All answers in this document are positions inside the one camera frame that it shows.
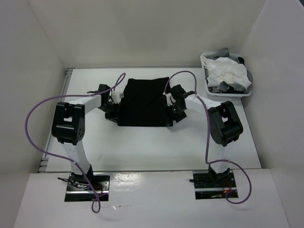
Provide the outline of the black skirt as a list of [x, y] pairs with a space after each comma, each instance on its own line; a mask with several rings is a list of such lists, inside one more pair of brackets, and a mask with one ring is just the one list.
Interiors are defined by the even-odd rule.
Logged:
[[166, 113], [162, 99], [164, 89], [170, 89], [168, 77], [157, 79], [130, 78], [123, 91], [118, 110], [119, 126], [165, 127]]

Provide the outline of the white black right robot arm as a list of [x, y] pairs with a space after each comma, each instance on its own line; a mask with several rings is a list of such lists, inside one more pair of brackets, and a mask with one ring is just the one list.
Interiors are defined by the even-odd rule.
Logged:
[[208, 181], [214, 187], [220, 186], [230, 171], [230, 154], [226, 147], [237, 141], [243, 133], [243, 125], [233, 103], [213, 101], [194, 91], [186, 92], [181, 85], [172, 87], [162, 95], [162, 99], [168, 118], [167, 126], [171, 126], [173, 121], [178, 123], [186, 118], [186, 110], [206, 115], [209, 138], [206, 146], [209, 149], [210, 144], [213, 144], [216, 151], [216, 159], [212, 161], [208, 159], [209, 151], [205, 153], [205, 162], [209, 166]]

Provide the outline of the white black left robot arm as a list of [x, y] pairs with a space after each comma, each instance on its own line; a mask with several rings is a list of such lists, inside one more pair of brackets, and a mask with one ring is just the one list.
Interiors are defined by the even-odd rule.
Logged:
[[56, 105], [51, 133], [63, 146], [71, 163], [70, 181], [84, 190], [91, 189], [95, 183], [93, 168], [82, 142], [86, 130], [85, 116], [94, 109], [100, 109], [106, 119], [116, 123], [123, 97], [122, 92], [115, 92], [109, 86], [100, 84], [98, 90], [90, 91], [84, 97]]

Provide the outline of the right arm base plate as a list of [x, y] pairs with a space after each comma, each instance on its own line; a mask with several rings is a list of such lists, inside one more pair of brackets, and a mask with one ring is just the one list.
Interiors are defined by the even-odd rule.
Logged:
[[207, 171], [194, 171], [189, 182], [193, 183], [197, 200], [238, 198], [234, 174], [232, 171], [218, 182], [212, 182]]

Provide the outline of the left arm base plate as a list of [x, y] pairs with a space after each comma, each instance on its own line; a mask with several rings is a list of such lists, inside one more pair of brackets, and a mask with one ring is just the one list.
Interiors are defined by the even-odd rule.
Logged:
[[93, 175], [91, 176], [90, 187], [88, 182], [83, 178], [77, 180], [74, 174], [70, 174], [68, 178], [58, 177], [58, 180], [66, 183], [65, 202], [91, 202], [96, 199], [94, 191], [97, 193], [100, 201], [108, 201], [109, 199], [109, 175]]

